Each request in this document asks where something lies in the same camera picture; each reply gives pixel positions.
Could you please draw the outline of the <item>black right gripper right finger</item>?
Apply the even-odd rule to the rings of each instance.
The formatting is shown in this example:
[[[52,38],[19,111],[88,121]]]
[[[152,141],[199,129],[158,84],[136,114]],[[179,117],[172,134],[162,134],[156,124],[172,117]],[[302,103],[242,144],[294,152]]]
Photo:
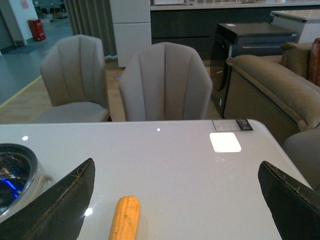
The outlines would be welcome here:
[[[283,240],[320,238],[320,194],[267,161],[258,169],[263,198]]]

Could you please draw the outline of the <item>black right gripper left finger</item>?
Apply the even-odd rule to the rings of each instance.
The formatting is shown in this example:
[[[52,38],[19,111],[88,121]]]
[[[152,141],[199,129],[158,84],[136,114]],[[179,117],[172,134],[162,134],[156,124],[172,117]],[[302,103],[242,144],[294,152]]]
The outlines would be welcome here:
[[[2,240],[76,240],[95,182],[87,159],[47,191],[0,224]]]

